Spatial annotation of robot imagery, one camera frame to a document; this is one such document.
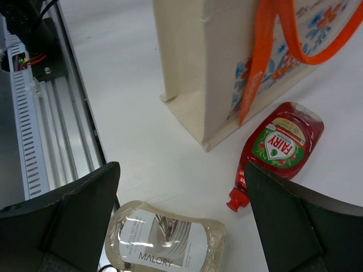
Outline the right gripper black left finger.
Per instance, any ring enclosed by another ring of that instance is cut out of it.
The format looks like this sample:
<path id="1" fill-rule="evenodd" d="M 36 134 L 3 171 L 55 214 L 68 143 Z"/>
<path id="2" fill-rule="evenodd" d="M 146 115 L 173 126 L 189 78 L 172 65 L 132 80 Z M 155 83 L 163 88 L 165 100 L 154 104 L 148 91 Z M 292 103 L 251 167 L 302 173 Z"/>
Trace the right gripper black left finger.
<path id="1" fill-rule="evenodd" d="M 1 271 L 96 271 L 116 202 L 120 165 L 110 162 L 1 210 Z"/>

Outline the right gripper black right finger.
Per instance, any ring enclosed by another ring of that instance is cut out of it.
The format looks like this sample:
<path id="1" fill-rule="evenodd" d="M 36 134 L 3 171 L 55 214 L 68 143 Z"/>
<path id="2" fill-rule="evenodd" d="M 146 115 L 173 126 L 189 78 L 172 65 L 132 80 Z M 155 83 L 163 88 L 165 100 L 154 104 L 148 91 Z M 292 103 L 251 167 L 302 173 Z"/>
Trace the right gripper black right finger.
<path id="1" fill-rule="evenodd" d="M 362 271 L 362 207 L 255 163 L 244 175 L 269 271 Z"/>

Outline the clear Malory soap bottle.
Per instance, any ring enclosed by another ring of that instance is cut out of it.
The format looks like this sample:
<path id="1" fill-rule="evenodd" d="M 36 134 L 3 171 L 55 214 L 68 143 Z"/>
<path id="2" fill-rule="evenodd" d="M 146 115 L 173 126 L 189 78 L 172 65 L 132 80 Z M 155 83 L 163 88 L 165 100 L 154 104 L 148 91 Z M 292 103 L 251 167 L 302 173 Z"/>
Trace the clear Malory soap bottle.
<path id="1" fill-rule="evenodd" d="M 111 218 L 105 252 L 122 271 L 221 271 L 225 236 L 217 220 L 130 201 Z"/>

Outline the red Fairy dish soap bottle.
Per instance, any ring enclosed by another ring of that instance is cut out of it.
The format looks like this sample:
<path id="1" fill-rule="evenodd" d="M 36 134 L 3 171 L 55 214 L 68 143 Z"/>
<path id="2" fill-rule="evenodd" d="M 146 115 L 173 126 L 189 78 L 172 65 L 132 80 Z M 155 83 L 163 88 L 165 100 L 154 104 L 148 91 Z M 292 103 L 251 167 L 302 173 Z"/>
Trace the red Fairy dish soap bottle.
<path id="1" fill-rule="evenodd" d="M 248 162 L 290 180 L 307 162 L 323 131 L 317 114 L 298 103 L 280 104 L 244 145 L 227 206 L 238 212 L 250 202 L 244 174 Z"/>

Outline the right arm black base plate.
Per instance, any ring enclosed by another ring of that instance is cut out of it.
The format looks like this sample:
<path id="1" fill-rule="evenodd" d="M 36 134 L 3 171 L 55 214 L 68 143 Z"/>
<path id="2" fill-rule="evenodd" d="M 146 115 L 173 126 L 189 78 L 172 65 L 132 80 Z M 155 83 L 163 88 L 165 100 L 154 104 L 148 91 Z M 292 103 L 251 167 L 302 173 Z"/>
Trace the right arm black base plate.
<path id="1" fill-rule="evenodd" d="M 19 38 L 29 54 L 21 67 L 30 67 L 39 82 L 68 74 L 56 25 L 52 18 L 45 17 L 56 3 L 50 1 L 44 6 L 43 1 L 1 1 L 1 15 L 5 17 L 7 30 Z"/>

